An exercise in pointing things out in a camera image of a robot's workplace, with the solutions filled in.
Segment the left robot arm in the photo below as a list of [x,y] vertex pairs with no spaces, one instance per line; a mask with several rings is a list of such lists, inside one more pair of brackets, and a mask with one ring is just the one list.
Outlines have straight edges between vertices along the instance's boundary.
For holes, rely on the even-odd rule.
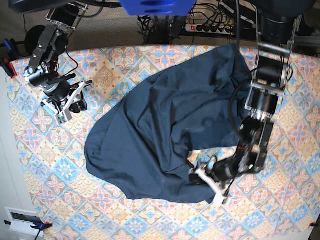
[[190,180],[208,185],[212,202],[221,206],[229,200],[235,179],[264,169],[274,127],[273,116],[290,78],[290,56],[295,43],[298,17],[304,5],[293,0],[254,0],[258,54],[251,71],[250,89],[245,102],[248,116],[236,131],[240,137],[233,156],[213,157],[190,170]]

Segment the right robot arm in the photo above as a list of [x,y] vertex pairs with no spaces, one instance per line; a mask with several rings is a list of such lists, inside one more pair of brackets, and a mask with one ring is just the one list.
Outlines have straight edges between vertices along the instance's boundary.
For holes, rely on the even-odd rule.
[[59,125],[69,122],[73,114],[88,109],[83,89],[93,82],[82,80],[70,84],[69,80],[76,77],[75,73],[58,73],[59,56],[67,51],[69,44],[68,32],[76,29],[87,10],[87,5],[68,3],[49,11],[46,16],[49,24],[40,34],[23,75],[29,86],[44,92],[46,97],[41,106],[53,111]]

